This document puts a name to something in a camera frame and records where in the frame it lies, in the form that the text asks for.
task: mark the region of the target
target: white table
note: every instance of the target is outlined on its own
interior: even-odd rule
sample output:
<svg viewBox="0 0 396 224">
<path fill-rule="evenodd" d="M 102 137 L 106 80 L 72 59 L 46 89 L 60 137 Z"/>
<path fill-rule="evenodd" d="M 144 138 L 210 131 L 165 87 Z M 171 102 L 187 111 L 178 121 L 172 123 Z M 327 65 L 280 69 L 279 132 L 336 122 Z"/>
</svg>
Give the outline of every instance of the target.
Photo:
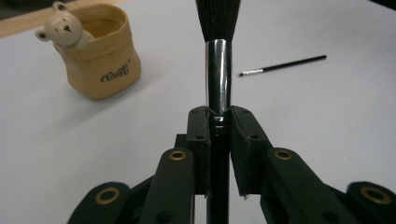
<svg viewBox="0 0 396 224">
<path fill-rule="evenodd" d="M 142 77 L 87 100 L 34 30 L 0 39 L 0 223 L 65 223 L 89 190 L 137 185 L 205 104 L 205 41 L 194 1 L 125 1 Z M 342 191 L 367 180 L 396 192 L 396 12 L 364 0 L 243 1 L 233 39 L 233 105 L 252 111 L 275 147 L 302 156 Z M 237 77 L 327 54 L 325 61 Z M 259 196 L 230 223 L 265 223 Z M 196 223 L 205 200 L 196 198 Z"/>
</svg>

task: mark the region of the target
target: metal ferrule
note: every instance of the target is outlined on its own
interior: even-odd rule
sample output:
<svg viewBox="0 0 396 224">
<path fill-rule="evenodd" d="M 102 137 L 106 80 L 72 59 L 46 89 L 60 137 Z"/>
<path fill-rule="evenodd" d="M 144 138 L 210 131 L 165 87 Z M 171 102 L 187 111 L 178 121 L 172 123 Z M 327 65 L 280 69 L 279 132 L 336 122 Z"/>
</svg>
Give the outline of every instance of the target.
<svg viewBox="0 0 396 224">
<path fill-rule="evenodd" d="M 242 75 L 244 75 L 244 76 L 254 75 L 254 74 L 262 73 L 263 71 L 264 70 L 262 68 L 258 68 L 258 69 L 253 69 L 253 70 L 243 72 Z"/>
<path fill-rule="evenodd" d="M 217 115 L 231 106 L 231 41 L 206 42 L 206 104 Z"/>
</svg>

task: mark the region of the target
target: black bristles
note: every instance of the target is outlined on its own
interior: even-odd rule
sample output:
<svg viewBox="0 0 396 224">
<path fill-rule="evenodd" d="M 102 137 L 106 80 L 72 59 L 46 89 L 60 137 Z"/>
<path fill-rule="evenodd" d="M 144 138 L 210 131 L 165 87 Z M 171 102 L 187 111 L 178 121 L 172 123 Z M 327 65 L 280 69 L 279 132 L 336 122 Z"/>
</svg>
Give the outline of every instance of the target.
<svg viewBox="0 0 396 224">
<path fill-rule="evenodd" d="M 195 0 L 205 42 L 233 40 L 240 0 Z"/>
</svg>

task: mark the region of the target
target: brass ring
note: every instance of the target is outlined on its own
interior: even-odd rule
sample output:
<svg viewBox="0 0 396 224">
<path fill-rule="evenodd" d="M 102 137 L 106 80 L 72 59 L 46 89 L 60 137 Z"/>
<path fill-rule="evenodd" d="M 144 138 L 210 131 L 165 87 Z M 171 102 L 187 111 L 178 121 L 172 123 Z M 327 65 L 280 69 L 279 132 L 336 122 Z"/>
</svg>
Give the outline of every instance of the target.
<svg viewBox="0 0 396 224">
<path fill-rule="evenodd" d="M 274 153 L 274 155 L 275 157 L 281 159 L 282 161 L 289 161 L 292 158 L 291 154 L 285 150 L 278 150 Z"/>
<path fill-rule="evenodd" d="M 184 160 L 184 158 L 187 157 L 187 154 L 184 151 L 173 151 L 171 154 L 169 154 L 169 158 L 172 161 L 181 161 Z"/>
<path fill-rule="evenodd" d="M 102 196 L 105 193 L 111 192 L 113 195 L 110 198 L 103 199 Z M 120 197 L 120 190 L 116 189 L 114 187 L 109 187 L 106 189 L 103 189 L 100 191 L 98 194 L 96 194 L 95 201 L 99 204 L 108 204 L 108 203 L 113 203 Z"/>
<path fill-rule="evenodd" d="M 368 186 L 362 187 L 361 194 L 366 199 L 368 199 L 374 203 L 390 204 L 392 202 L 392 199 L 386 192 L 384 192 L 380 189 L 373 188 L 373 187 L 368 187 Z"/>
</svg>

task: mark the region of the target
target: black paintbrush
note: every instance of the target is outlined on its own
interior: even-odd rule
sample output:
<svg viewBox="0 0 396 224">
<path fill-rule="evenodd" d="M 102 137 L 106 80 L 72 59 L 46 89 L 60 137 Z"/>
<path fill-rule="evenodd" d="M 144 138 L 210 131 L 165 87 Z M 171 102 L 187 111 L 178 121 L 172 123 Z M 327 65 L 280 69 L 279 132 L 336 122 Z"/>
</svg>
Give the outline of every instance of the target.
<svg viewBox="0 0 396 224">
<path fill-rule="evenodd" d="M 232 41 L 240 0 L 196 0 L 206 42 L 206 104 L 211 150 L 207 223 L 228 223 L 229 215 L 229 110 L 231 106 Z"/>
<path fill-rule="evenodd" d="M 195 2 L 206 42 L 206 104 L 222 115 L 231 105 L 231 42 L 241 1 Z"/>
</svg>

